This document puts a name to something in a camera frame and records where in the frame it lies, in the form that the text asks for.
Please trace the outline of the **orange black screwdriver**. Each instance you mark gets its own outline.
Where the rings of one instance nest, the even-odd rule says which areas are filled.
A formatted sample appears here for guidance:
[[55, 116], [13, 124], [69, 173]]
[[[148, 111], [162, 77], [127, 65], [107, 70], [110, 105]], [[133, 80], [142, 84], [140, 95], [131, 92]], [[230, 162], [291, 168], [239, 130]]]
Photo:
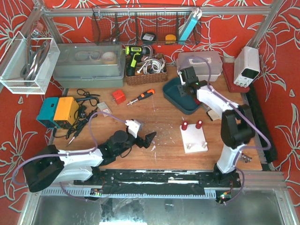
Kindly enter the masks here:
[[150, 90], [147, 90], [145, 92], [143, 92], [142, 94], [140, 94], [138, 97], [136, 97], [135, 99], [129, 101], [127, 103], [127, 105], [132, 105], [138, 101], [141, 101], [141, 100], [144, 100], [144, 99], [147, 99], [149, 97], [151, 97], [152, 95], [155, 94], [155, 91], [153, 89], [150, 89]]

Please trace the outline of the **large red spring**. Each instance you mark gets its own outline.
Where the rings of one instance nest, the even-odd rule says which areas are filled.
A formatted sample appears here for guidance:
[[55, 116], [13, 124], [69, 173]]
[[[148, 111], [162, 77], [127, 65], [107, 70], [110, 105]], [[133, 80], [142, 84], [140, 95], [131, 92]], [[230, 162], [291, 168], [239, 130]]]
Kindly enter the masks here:
[[201, 129], [202, 128], [202, 125], [203, 125], [203, 122], [201, 120], [197, 121], [196, 125], [195, 125], [195, 128], [196, 129]]

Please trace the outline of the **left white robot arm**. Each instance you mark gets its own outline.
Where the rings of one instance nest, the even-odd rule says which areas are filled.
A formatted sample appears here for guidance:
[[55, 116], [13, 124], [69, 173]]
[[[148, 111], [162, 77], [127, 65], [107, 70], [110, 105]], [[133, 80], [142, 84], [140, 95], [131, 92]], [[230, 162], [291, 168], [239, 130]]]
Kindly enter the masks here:
[[94, 176], [94, 167], [108, 165], [134, 145], [148, 148], [156, 132], [144, 139], [128, 131], [118, 130], [96, 149], [65, 151], [55, 145], [46, 146], [22, 168], [29, 191], [42, 191], [53, 183], [71, 180], [87, 181]]

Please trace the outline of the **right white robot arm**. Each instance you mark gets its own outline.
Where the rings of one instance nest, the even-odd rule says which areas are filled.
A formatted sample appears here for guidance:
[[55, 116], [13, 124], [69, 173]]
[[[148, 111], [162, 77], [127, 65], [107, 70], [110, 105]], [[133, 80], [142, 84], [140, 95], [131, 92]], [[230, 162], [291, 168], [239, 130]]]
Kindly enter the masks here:
[[221, 139], [224, 143], [221, 156], [213, 169], [214, 181], [224, 184], [233, 180], [236, 164], [243, 148], [255, 136], [251, 127], [248, 105], [239, 105], [218, 93], [208, 81], [199, 81], [193, 67], [177, 70], [183, 91], [206, 104], [221, 118]]

